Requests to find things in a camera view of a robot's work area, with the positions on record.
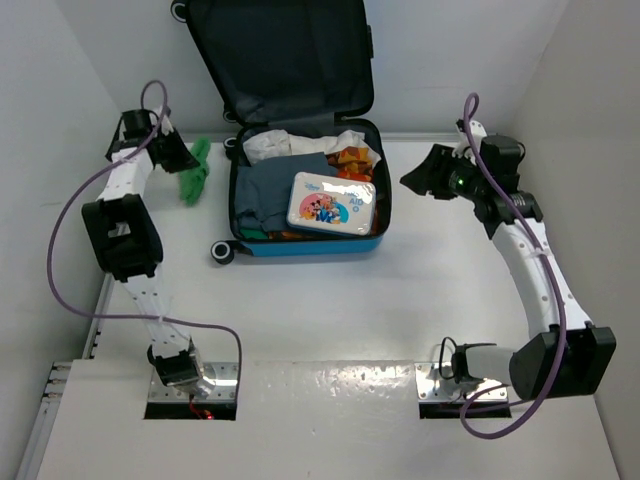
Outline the white bag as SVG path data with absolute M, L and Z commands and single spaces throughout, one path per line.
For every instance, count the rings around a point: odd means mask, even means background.
M 275 157 L 290 156 L 290 136 L 285 130 L 270 130 L 246 140 L 243 151 L 251 165 Z

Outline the green towel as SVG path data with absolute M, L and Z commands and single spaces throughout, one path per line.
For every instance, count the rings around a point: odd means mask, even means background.
M 179 198 L 187 206 L 195 206 L 199 201 L 205 182 L 210 173 L 208 155 L 211 141 L 206 137 L 198 138 L 191 146 L 190 153 L 197 166 L 179 173 Z

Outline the first aid cartoon box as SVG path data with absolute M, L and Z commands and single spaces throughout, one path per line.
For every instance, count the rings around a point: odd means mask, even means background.
M 300 172 L 293 181 L 286 221 L 295 229 L 367 236 L 375 206 L 376 188 L 370 182 Z

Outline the dark blue suitcase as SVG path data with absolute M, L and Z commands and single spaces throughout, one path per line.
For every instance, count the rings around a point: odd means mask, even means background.
M 185 23 L 223 100 L 240 125 L 224 148 L 230 161 L 231 238 L 211 247 L 219 264 L 238 253 L 255 257 L 356 254 L 377 248 L 391 220 L 391 176 L 378 128 L 366 119 L 374 101 L 373 42 L 360 1 L 176 1 L 172 15 Z M 300 240 L 250 241 L 239 233 L 234 200 L 237 171 L 253 166 L 242 144 L 259 133 L 285 130 L 309 138 L 365 134 L 381 156 L 373 233 L 321 235 Z

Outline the orange camouflage garment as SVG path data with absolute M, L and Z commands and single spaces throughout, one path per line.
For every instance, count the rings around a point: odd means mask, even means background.
M 356 180 L 362 182 L 370 182 L 373 184 L 374 164 L 367 158 L 367 148 L 348 147 L 341 152 L 329 154 L 327 160 L 330 166 L 337 169 L 337 175 L 343 179 Z M 321 235 L 337 235 L 318 231 L 302 230 L 288 227 L 285 231 L 271 232 L 269 234 L 272 239 L 300 240 L 304 238 L 319 237 Z

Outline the green enterprise shirt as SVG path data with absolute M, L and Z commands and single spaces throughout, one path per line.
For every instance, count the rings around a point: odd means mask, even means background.
M 239 233 L 244 239 L 250 241 L 270 239 L 269 234 L 259 228 L 240 228 Z

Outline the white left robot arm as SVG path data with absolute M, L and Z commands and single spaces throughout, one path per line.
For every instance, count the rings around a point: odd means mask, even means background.
M 198 168 L 177 129 L 158 110 L 122 114 L 107 158 L 115 168 L 102 193 L 81 214 L 100 268 L 133 299 L 150 335 L 149 363 L 166 387 L 193 393 L 204 367 L 191 334 L 169 322 L 160 235 L 143 201 L 147 181 L 159 166 L 169 174 Z

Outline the white cloth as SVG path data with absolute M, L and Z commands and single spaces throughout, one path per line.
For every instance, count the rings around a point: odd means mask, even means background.
M 333 154 L 341 152 L 348 147 L 367 148 L 367 158 L 376 164 L 381 156 L 365 142 L 365 134 L 354 130 L 346 130 L 338 136 L 323 136 L 309 138 L 297 135 L 289 135 L 289 144 L 293 155 L 310 153 Z

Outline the grey blue shirt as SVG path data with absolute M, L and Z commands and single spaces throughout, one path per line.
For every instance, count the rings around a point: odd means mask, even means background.
M 234 200 L 238 228 L 263 233 L 287 230 L 291 189 L 300 172 L 337 175 L 337 169 L 322 153 L 273 157 L 253 166 L 240 166 Z

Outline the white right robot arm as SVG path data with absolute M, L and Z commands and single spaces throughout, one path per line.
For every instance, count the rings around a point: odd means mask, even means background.
M 436 144 L 400 182 L 438 200 L 464 198 L 503 257 L 528 323 L 528 342 L 516 349 L 493 343 L 456 346 L 448 379 L 490 378 L 534 400 L 546 380 L 550 398 L 592 395 L 616 348 L 613 331 L 598 327 L 571 292 L 548 243 L 541 208 L 519 187 L 524 145 L 486 132 L 481 123 L 457 121 L 460 142 Z

